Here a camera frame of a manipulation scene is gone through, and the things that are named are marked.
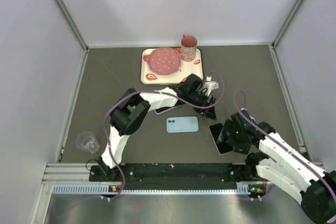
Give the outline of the silver-edged black phone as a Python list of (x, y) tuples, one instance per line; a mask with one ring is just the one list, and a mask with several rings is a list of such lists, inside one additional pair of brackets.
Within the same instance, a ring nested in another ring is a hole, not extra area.
[[(219, 130), (218, 130), (218, 125), (219, 123), (216, 123), (216, 124), (213, 124), (213, 125), (210, 125), (209, 126), (209, 130), (210, 130), (210, 133), (212, 135), (212, 138), (215, 142), (215, 140), (217, 139), (218, 135), (219, 135)], [(217, 145), (215, 143), (216, 147), (217, 147), (217, 150), (218, 152), (223, 155), (223, 154), (227, 154), (227, 153), (230, 153), (233, 151), (233, 148), (226, 142), (224, 144), (219, 144)]]

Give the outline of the light blue phone case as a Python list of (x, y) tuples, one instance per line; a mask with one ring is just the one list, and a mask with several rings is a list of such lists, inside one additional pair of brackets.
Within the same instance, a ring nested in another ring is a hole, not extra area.
[(195, 116), (175, 117), (166, 120), (168, 133), (197, 132), (198, 129), (198, 119)]

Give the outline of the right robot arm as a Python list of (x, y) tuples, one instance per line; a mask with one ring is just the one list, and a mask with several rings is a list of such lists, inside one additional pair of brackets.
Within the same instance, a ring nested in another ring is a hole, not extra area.
[(266, 122), (257, 124), (246, 109), (231, 115), (213, 133), (222, 154), (245, 154), (243, 166), (231, 167), (236, 182), (265, 179), (291, 196), (314, 223), (335, 223), (335, 171), (327, 172), (292, 148)]

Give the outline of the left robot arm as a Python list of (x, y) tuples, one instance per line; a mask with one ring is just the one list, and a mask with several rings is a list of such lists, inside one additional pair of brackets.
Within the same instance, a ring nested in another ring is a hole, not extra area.
[(125, 145), (150, 111), (187, 104), (201, 116), (215, 120), (215, 105), (218, 102), (211, 92), (218, 87), (219, 84), (210, 76), (202, 81), (199, 76), (190, 74), (179, 84), (159, 91), (128, 89), (103, 118), (107, 145), (98, 159), (102, 176), (107, 180), (117, 178)]

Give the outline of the strawberry print tray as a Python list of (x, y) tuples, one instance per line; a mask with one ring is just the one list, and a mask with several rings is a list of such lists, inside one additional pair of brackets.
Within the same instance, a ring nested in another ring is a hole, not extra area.
[(203, 79), (202, 54), (199, 48), (196, 51), (196, 57), (193, 61), (182, 60), (181, 66), (175, 73), (170, 75), (159, 75), (150, 70), (148, 66), (148, 55), (154, 48), (148, 48), (142, 51), (140, 80), (144, 85), (169, 85), (178, 84), (184, 81), (191, 73)]

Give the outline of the pink polka dot plate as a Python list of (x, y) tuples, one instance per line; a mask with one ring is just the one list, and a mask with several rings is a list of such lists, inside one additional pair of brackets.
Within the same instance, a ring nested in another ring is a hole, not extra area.
[(181, 56), (173, 48), (161, 47), (154, 49), (149, 55), (149, 69), (158, 75), (170, 75), (181, 66)]

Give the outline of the pink floral mug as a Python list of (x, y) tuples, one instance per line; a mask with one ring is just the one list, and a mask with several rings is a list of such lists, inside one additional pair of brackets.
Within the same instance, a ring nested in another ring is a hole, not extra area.
[(181, 39), (181, 58), (184, 61), (193, 61), (196, 57), (197, 39), (184, 34)]

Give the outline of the clear glass cup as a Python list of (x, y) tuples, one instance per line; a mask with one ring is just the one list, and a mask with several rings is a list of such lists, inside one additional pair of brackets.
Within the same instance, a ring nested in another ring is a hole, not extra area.
[(76, 146), (79, 150), (94, 154), (100, 148), (100, 143), (92, 132), (82, 132), (76, 139)]

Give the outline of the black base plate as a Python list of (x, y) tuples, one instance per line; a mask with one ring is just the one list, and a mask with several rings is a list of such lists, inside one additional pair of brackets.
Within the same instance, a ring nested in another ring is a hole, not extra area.
[(117, 183), (125, 181), (125, 190), (206, 190), (235, 189), (237, 182), (257, 182), (263, 179), (253, 176), (242, 164), (232, 163), (158, 163), (121, 165), (125, 179), (117, 168), (103, 172), (98, 165), (90, 168), (91, 182)]

